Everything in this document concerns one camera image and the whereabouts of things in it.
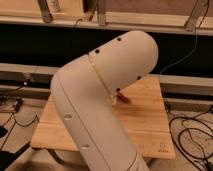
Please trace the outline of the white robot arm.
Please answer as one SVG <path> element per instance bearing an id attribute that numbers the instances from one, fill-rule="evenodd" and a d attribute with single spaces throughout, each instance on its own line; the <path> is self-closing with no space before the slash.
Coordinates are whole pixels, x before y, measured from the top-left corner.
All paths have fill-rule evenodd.
<path id="1" fill-rule="evenodd" d="M 60 68 L 51 97 L 91 171 L 150 171 L 112 106 L 119 90 L 150 73 L 155 40 L 129 31 Z"/>

